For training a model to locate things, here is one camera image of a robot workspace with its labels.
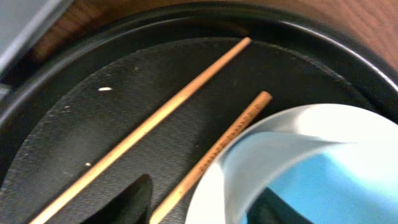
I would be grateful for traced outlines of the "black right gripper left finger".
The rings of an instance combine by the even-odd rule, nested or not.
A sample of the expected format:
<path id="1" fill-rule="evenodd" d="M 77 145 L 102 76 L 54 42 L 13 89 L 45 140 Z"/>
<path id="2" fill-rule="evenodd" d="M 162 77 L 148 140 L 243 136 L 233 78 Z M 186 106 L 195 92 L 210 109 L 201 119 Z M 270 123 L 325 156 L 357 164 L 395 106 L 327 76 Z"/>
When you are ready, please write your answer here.
<path id="1" fill-rule="evenodd" d="M 83 224 L 148 223 L 152 191 L 152 179 L 144 174 Z"/>

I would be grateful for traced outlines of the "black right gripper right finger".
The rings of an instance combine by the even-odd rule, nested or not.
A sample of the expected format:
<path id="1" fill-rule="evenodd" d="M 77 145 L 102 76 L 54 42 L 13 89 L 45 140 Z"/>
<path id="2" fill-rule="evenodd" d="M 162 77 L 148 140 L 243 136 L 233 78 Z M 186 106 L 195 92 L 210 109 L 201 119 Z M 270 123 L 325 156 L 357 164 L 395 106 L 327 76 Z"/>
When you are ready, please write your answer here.
<path id="1" fill-rule="evenodd" d="M 247 213 L 249 224 L 313 224 L 266 188 Z"/>

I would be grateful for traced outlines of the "blue plastic cup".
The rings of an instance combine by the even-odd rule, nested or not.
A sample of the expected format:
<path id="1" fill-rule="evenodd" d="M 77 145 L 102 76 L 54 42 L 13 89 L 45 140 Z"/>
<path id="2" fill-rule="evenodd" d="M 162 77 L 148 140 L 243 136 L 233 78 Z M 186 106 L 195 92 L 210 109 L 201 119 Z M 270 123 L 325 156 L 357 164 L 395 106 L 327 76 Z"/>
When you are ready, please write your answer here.
<path id="1" fill-rule="evenodd" d="M 260 132 L 223 162 L 225 220 L 239 223 L 270 192 L 312 223 L 396 223 L 397 144 L 390 139 L 327 141 Z"/>

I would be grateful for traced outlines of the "wooden chopstick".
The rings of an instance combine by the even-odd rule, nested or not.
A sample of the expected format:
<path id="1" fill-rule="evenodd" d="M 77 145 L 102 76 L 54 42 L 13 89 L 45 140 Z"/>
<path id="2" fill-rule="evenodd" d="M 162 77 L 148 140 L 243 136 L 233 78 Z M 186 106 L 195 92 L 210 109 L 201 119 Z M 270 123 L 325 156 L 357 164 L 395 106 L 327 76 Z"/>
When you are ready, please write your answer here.
<path id="1" fill-rule="evenodd" d="M 162 203 L 153 211 L 149 224 L 160 223 L 168 213 L 184 198 L 190 189 L 200 180 L 204 172 L 217 155 L 266 107 L 272 96 L 266 91 L 260 92 L 250 105 L 237 117 L 232 125 L 221 135 L 208 152 L 197 162 L 192 170 L 177 184 Z"/>
<path id="2" fill-rule="evenodd" d="M 228 50 L 217 61 L 211 64 L 206 70 L 201 72 L 189 84 L 183 87 L 164 105 L 150 115 L 142 124 L 140 124 L 132 133 L 125 137 L 102 159 L 100 159 L 90 170 L 84 173 L 76 182 L 60 194 L 52 203 L 43 209 L 30 224 L 43 224 L 49 221 L 57 212 L 59 212 L 68 202 L 74 199 L 84 188 L 89 186 L 100 174 L 102 174 L 110 165 L 116 162 L 130 148 L 136 145 L 145 135 L 152 131 L 161 121 L 175 111 L 182 103 L 189 99 L 198 91 L 207 81 L 209 81 L 217 72 L 225 67 L 232 59 L 242 52 L 249 44 L 251 39 L 245 37 L 234 47 Z"/>

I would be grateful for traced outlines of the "light grey plate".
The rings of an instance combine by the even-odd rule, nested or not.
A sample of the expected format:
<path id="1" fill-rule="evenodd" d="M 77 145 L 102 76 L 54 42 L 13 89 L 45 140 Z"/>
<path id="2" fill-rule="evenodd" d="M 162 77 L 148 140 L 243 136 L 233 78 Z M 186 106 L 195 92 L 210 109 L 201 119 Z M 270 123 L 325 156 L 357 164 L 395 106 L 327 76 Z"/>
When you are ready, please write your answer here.
<path id="1" fill-rule="evenodd" d="M 397 144 L 397 125 L 394 122 L 354 106 L 315 104 L 278 112 L 245 130 L 216 158 L 195 189 L 187 212 L 187 223 L 227 223 L 224 159 L 240 140 L 260 132 L 299 134 L 327 141 L 390 139 Z"/>

